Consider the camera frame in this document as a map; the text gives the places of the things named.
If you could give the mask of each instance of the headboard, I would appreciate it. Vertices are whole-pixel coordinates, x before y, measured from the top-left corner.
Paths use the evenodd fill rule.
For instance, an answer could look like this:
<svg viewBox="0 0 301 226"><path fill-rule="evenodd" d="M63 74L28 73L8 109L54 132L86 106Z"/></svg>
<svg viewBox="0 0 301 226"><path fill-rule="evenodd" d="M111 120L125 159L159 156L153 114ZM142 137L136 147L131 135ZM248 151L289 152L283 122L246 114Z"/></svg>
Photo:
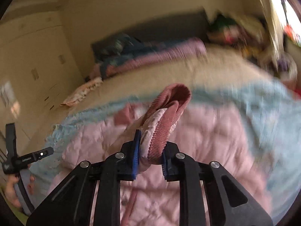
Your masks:
<svg viewBox="0 0 301 226"><path fill-rule="evenodd" d="M204 9L181 14L171 14L154 18L118 31L98 42L93 43L93 51L99 51L107 46L116 35L128 34L140 41L166 41L198 37L203 42L209 42L207 30L209 21Z"/></svg>

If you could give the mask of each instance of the triangular cutout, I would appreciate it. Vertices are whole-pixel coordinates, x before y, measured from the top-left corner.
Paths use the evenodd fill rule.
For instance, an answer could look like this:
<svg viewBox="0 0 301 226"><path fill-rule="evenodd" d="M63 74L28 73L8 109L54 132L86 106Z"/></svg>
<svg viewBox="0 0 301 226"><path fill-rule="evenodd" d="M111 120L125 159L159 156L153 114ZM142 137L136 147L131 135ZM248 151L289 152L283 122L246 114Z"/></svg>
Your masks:
<svg viewBox="0 0 301 226"><path fill-rule="evenodd" d="M248 202L247 197L236 187L230 178L224 175L222 176L222 182L231 207L237 207Z"/></svg>

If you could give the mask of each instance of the human hand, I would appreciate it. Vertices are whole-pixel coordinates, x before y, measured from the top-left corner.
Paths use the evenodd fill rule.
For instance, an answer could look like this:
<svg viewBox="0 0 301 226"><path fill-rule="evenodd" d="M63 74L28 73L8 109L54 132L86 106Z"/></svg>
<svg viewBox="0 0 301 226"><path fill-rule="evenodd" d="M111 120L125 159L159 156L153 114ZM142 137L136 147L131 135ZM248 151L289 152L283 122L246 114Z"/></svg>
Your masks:
<svg viewBox="0 0 301 226"><path fill-rule="evenodd" d="M14 184L18 183L19 178L15 176L15 174L8 175L8 180L6 182L6 187L4 191L4 195L7 200L16 208L21 208L21 203L18 200L16 195L16 191L14 189ZM30 183L27 185L28 193L33 195L33 188L34 188L34 176L30 176Z"/></svg>

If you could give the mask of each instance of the beige bed sheet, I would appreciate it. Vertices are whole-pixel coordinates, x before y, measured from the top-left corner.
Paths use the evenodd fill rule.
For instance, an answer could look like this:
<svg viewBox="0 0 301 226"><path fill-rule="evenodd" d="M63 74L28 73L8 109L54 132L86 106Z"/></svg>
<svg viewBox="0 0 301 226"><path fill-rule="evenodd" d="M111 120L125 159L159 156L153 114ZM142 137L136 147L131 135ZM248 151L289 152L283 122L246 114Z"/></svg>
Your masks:
<svg viewBox="0 0 301 226"><path fill-rule="evenodd" d="M46 136L53 131L53 124L60 123L67 115L110 101L131 95L141 96L159 92L175 82L183 83L191 90L196 87L213 90L227 86L238 87L260 79L271 79L266 72L242 59L240 54L231 48L206 45L206 49L207 55L146 66L105 80L77 106L56 109L30 140L24 153L41 149Z"/></svg>

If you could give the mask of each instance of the light blue blanket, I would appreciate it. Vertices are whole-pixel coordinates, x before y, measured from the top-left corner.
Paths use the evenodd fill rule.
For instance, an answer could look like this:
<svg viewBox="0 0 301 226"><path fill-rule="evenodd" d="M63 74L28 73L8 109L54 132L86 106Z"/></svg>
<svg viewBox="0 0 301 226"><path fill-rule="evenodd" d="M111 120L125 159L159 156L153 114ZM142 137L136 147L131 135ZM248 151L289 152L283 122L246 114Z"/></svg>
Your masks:
<svg viewBox="0 0 301 226"><path fill-rule="evenodd" d="M240 110L248 136L250 152L267 174L267 189L272 195L272 218L276 224L287 212L301 188L301 101L278 81L254 82L243 88L207 91L192 90L192 102L220 105L232 102ZM127 102L150 102L158 93L147 97L129 97L67 117L56 125L47 138L46 147L55 153L34 163L30 170L37 177L38 201L45 198L49 185L60 171L62 152L77 130L99 122L122 109Z"/></svg>

